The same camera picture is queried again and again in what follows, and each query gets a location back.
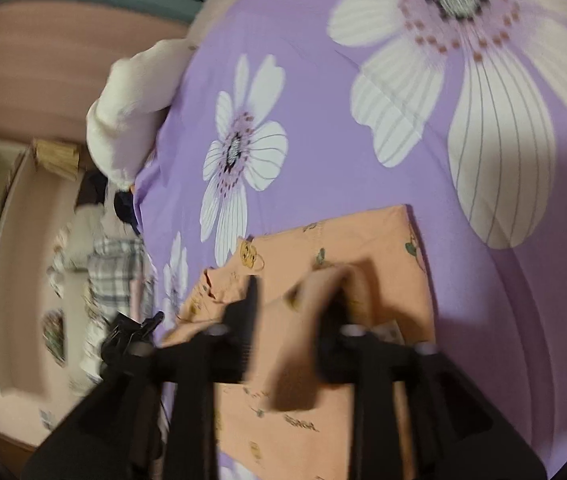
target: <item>floral bedsheet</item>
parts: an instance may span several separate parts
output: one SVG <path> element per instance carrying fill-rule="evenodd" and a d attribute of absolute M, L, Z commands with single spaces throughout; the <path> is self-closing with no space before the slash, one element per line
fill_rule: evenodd
<path fill-rule="evenodd" d="M 238 236 L 398 203 L 422 237 L 439 345 L 555 473 L 567 0 L 241 0 L 193 59 L 136 192 L 167 312 Z M 252 465 L 222 466 L 243 479 Z"/>

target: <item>pillow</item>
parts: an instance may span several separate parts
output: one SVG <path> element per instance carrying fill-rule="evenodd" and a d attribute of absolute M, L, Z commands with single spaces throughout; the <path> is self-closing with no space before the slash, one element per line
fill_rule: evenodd
<path fill-rule="evenodd" d="M 112 183 L 108 184 L 106 190 L 106 201 L 104 202 L 104 215 L 101 218 L 101 228 L 106 238 L 117 240 L 134 240 L 137 235 L 132 226 L 124 224 L 117 218 L 115 212 L 115 194 L 118 189 Z"/>
<path fill-rule="evenodd" d="M 88 257 L 93 253 L 95 241 L 102 238 L 101 218 L 104 215 L 102 205 L 83 205 L 75 211 L 75 218 L 70 223 L 70 234 L 64 251 L 66 270 L 88 268 Z"/>

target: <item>purple floral blanket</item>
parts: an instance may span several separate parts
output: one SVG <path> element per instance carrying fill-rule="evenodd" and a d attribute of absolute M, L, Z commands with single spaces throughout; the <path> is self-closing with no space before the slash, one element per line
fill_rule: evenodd
<path fill-rule="evenodd" d="M 567 0 L 240 0 L 194 57 L 136 193 L 167 312 L 238 236 L 400 203 L 439 345 L 554 474 L 567 460 Z"/>

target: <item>white flower print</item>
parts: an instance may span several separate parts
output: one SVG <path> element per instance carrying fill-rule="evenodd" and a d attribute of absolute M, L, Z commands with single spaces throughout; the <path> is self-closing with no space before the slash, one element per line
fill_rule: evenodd
<path fill-rule="evenodd" d="M 351 113 L 370 127 L 388 168 L 406 158 L 435 105 L 449 99 L 442 93 L 449 60 L 463 60 L 448 136 L 461 208 L 491 248 L 515 247 L 532 234 L 547 208 L 556 146 L 527 66 L 567 106 L 567 0 L 341 0 L 327 32 L 344 46 L 387 40 L 361 66 Z"/>
<path fill-rule="evenodd" d="M 172 244 L 170 262 L 164 266 L 164 289 L 166 297 L 163 300 L 163 312 L 166 315 L 163 325 L 171 329 L 175 325 L 175 312 L 186 299 L 188 291 L 188 252 L 182 246 L 181 233 Z"/>
<path fill-rule="evenodd" d="M 244 54 L 237 63 L 234 95 L 220 92 L 215 120 L 218 140 L 204 161 L 204 193 L 199 224 L 201 241 L 208 240 L 219 213 L 214 256 L 222 266 L 235 251 L 237 238 L 246 236 L 248 203 L 244 179 L 263 191 L 279 175 L 288 153 L 288 138 L 281 124 L 264 122 L 284 89 L 284 69 L 275 56 L 267 56 L 248 91 L 250 69 Z"/>
<path fill-rule="evenodd" d="M 239 462 L 235 462 L 234 471 L 228 467 L 220 468 L 220 480 L 257 480 L 257 476 Z"/>

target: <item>orange fabric with print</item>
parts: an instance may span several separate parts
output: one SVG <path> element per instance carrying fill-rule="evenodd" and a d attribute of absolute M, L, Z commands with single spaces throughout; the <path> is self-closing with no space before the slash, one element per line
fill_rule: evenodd
<path fill-rule="evenodd" d="M 244 296 L 251 274 L 261 278 L 254 346 L 245 383 L 217 385 L 220 448 L 262 480 L 346 480 L 353 388 L 316 378 L 313 327 L 331 292 L 343 286 L 357 322 L 372 328 L 396 320 L 406 343 L 434 340 L 428 278 L 406 208 L 238 240 L 223 268 L 204 271 L 166 344 L 218 320 L 226 304 Z M 413 467 L 401 388 L 395 404 L 408 479 Z"/>

